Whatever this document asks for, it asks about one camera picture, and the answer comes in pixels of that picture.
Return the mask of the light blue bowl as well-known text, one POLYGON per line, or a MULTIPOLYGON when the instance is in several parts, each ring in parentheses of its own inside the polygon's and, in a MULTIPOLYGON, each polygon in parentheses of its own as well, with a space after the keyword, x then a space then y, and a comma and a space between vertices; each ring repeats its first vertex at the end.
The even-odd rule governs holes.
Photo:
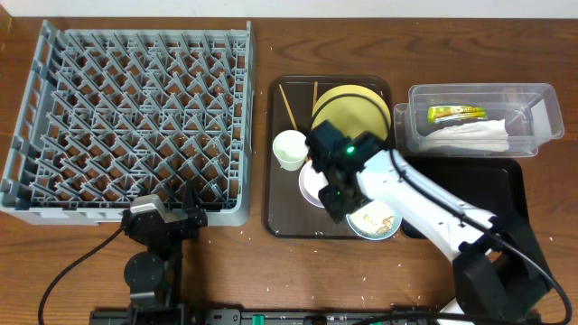
POLYGON ((347 214, 346 220, 359 237, 372 241, 392 237, 403 221, 387 204, 379 200, 373 200, 347 214))

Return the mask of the white plastic cup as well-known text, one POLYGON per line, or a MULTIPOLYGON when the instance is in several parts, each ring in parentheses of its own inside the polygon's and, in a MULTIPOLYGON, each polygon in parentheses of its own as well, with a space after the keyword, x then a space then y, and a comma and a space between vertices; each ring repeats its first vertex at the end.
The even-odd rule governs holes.
POLYGON ((278 134, 272 144, 276 160, 289 172, 299 170, 308 155, 306 136, 296 130, 285 130, 278 134))

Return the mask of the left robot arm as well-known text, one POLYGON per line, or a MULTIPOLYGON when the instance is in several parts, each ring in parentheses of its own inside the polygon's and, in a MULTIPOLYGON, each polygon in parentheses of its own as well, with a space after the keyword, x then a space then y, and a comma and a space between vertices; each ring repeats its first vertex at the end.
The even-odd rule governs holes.
POLYGON ((167 209, 156 194, 141 196, 123 211, 121 228, 146 247, 126 263, 131 324, 195 324, 194 309, 182 301, 182 243, 199 237, 208 224, 192 181, 184 184, 182 205, 167 209))

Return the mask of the white napkin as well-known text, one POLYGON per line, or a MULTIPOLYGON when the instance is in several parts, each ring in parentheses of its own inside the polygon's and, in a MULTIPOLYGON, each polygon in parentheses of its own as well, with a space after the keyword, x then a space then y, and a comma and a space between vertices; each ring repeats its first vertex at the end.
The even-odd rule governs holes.
POLYGON ((505 120, 487 120, 447 126, 430 133, 418 145, 420 151, 442 147, 505 152, 509 149, 505 120))

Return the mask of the yellow round plate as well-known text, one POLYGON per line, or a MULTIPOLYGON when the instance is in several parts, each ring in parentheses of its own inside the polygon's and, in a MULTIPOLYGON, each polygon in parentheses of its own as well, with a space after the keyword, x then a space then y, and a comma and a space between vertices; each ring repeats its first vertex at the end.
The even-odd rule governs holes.
POLYGON ((314 113, 325 103, 327 105, 312 122, 312 129, 328 120, 351 139, 368 131, 381 140, 386 140, 389 127, 384 123, 383 116, 378 113, 373 102, 379 106, 388 123, 391 124, 389 107, 375 91, 358 85, 331 88, 317 100, 313 109, 314 113))

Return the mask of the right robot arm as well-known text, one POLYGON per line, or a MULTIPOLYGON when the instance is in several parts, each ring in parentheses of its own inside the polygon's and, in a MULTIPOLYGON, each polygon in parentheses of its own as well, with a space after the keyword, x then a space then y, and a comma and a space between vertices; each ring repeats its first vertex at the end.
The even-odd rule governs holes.
POLYGON ((520 324, 551 290, 565 296, 524 218, 501 218, 454 196, 371 133, 352 139, 316 129, 306 143, 314 170, 328 181, 320 199, 335 221, 390 208, 452 264, 455 301, 404 319, 520 324))

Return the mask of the white pink bowl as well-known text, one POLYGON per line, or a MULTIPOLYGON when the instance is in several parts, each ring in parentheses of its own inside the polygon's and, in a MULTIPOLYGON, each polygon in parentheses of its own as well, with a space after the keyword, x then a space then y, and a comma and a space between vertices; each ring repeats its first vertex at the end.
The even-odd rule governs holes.
POLYGON ((323 204, 319 199, 319 191, 328 184, 325 176, 316 172, 312 167, 312 161, 308 161, 302 167, 298 185, 303 197, 313 206, 322 208, 323 204))

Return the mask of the green snack wrapper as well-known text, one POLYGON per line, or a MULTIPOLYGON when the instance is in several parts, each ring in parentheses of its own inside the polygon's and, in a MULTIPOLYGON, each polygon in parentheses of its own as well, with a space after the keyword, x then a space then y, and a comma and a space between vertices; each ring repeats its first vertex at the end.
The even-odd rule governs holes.
POLYGON ((483 107, 472 106, 432 106, 428 108, 427 121, 429 124, 440 124, 448 121, 463 119, 487 119, 488 115, 483 107))

